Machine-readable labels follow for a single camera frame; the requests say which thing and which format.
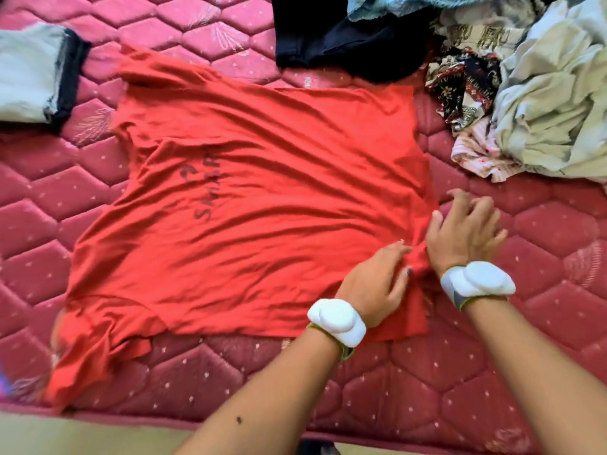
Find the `white wrist device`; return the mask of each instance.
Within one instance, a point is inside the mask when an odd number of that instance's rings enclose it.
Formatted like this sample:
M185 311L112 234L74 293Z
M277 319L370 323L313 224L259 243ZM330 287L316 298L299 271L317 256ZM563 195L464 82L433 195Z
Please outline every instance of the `white wrist device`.
M355 348L367 333L360 314L340 298L321 298L308 311L308 319L349 348Z
M461 311L469 298L483 295L512 295L517 287L508 273L483 261L455 266L441 278L441 286L453 304Z

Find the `wrist strap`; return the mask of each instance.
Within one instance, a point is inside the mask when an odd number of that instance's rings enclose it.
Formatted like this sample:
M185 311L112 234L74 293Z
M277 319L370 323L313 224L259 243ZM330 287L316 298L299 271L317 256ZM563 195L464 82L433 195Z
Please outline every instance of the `wrist strap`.
M341 354L341 357L339 358L339 362L344 362L346 359L349 359L350 356L352 356L354 354L354 348L350 348L348 346L345 346L345 344L343 344L342 342L340 342L337 338L335 338L334 336L332 336L329 332L327 332L325 329L323 329L319 325L314 324L314 323L310 323L310 325L308 325L308 327L316 329L317 331L321 331L322 333L324 333L327 336L330 336L333 340L335 340L336 342L339 343L339 346L341 346L341 349L342 349L342 354Z

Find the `pink mattress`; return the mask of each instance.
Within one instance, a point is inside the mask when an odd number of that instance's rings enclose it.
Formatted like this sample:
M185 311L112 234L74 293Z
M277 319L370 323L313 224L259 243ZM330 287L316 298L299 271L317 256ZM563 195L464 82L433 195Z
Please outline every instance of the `pink mattress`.
M118 41L160 50L268 86L360 85L336 70L274 64L269 0L5 0L0 28L62 23L94 48L61 138L0 132L0 367L21 385L0 410L52 415L39 400L49 336L63 304L74 242L124 191L125 154L108 131L123 84ZM420 76L413 77L420 84ZM435 103L417 95L420 137L436 191L491 195L511 237L500 256L513 302L568 354L607 379L607 198L585 181L519 175L492 185L449 160L453 141ZM474 331L429 282L430 335L374 344L340 365L310 436L455 454L534 454L536 443ZM91 390L72 417L194 428L286 346L250 337L160 336L147 357Z

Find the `hand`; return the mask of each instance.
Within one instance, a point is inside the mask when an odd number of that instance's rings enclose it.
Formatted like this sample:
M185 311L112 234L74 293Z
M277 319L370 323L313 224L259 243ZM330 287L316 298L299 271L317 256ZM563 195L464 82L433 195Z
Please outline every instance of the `hand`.
M401 241L378 250L348 273L335 297L351 304L368 328L379 325L401 304L409 267L400 271L391 290L390 286L396 266L411 250Z
M470 200L459 189L449 193L453 206L447 217L443 221L440 211L434 211L426 233L430 263L439 278L454 266L490 261L508 236L507 230L497 232L500 212L492 198Z

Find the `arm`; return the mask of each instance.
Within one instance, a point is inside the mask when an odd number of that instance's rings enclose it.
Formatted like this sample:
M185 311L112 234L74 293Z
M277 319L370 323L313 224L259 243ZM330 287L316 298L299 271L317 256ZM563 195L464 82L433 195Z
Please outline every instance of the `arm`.
M453 206L433 215L426 243L440 277L453 266L490 261L506 238L491 198L470 200L453 191ZM471 300L463 312L477 329L495 366L546 455L607 454L607 387L550 343L506 300Z
M547 455L607 454L607 387L550 343L503 298L463 311Z
M341 346L306 329L186 441L175 455L292 454Z
M401 242L380 249L344 279L336 298L349 302L367 327L378 325L400 304L407 269L391 283ZM307 328L181 446L175 455L291 455L310 412L341 357L341 345Z

